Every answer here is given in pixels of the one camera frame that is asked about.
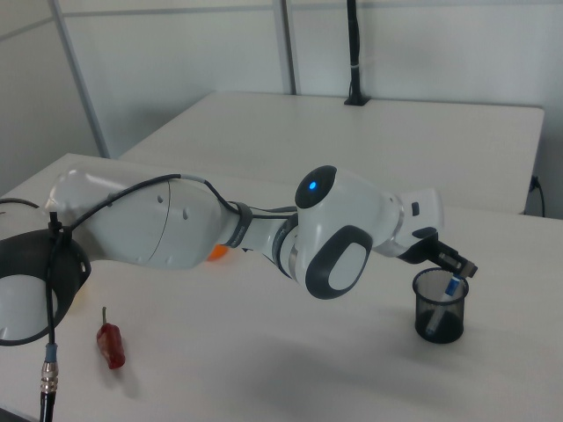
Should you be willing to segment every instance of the black pole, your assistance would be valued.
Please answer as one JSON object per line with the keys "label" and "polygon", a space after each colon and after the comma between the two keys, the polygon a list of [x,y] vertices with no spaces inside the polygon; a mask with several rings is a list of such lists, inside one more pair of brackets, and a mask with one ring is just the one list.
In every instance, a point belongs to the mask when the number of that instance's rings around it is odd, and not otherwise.
{"label": "black pole", "polygon": [[355,0],[347,0],[348,9],[348,38],[350,41],[350,74],[352,82],[348,99],[344,102],[347,106],[363,106],[369,98],[362,96],[360,89],[360,27],[356,16]]}

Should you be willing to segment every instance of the white table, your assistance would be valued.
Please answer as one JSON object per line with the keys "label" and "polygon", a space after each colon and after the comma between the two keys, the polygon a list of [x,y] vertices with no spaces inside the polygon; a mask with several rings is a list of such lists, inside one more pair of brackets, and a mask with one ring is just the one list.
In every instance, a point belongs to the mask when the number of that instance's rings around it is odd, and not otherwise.
{"label": "white table", "polygon": [[[43,201],[83,159],[66,156],[11,194]],[[295,189],[210,179],[258,207],[288,204]],[[56,420],[560,421],[563,223],[445,213],[442,240],[479,266],[464,335],[446,346],[413,327],[411,281],[426,266],[398,259],[372,255],[358,285],[329,302],[252,252],[186,272],[95,263],[56,331]],[[95,343],[102,306],[127,350],[116,372]],[[45,343],[0,349],[0,407],[38,414]]]}
{"label": "white table", "polygon": [[395,192],[435,187],[445,204],[520,214],[543,110],[223,92],[121,160],[296,186],[324,164]]}

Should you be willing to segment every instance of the wall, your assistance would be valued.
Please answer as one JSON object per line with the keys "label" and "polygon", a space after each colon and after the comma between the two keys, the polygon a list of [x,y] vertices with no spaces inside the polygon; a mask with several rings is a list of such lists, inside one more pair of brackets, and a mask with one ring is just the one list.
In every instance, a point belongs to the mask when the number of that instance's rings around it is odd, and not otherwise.
{"label": "wall", "polygon": [[0,195],[67,152],[98,149],[48,3],[0,0]]}
{"label": "wall", "polygon": [[[563,2],[358,5],[362,91],[372,98],[545,109],[535,173],[548,216],[563,218]],[[293,0],[289,15],[297,92],[347,96],[346,2]],[[529,203],[537,215],[535,193]]]}
{"label": "wall", "polygon": [[212,91],[289,93],[278,0],[59,0],[110,156]]}

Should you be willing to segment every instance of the pen holder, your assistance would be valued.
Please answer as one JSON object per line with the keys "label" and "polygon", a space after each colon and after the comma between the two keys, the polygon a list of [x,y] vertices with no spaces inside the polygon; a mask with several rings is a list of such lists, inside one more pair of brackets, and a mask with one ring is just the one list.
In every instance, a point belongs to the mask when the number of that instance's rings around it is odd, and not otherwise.
{"label": "pen holder", "polygon": [[414,328],[432,343],[451,343],[464,332],[464,302],[469,284],[466,279],[452,279],[452,276],[442,268],[430,268],[418,273],[413,280]]}

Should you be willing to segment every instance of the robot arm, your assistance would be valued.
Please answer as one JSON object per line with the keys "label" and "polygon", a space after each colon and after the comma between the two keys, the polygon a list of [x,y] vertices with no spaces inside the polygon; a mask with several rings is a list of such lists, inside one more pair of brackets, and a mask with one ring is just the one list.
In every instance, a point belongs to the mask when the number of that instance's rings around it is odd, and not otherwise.
{"label": "robot arm", "polygon": [[[82,164],[59,178],[43,209],[0,204],[0,345],[27,343],[47,332],[42,272],[57,224],[72,227],[102,200],[155,174],[140,164]],[[50,231],[40,229],[46,212],[61,220],[54,219]],[[349,291],[372,250],[412,263],[430,259],[473,276],[471,262],[438,242],[441,228],[436,191],[393,195],[332,166],[305,177],[296,207],[270,211],[228,203],[207,181],[182,176],[100,209],[72,231],[72,240],[63,231],[66,240],[54,267],[55,322],[88,277],[88,260],[186,269],[205,260],[215,244],[264,254],[320,299]]]}

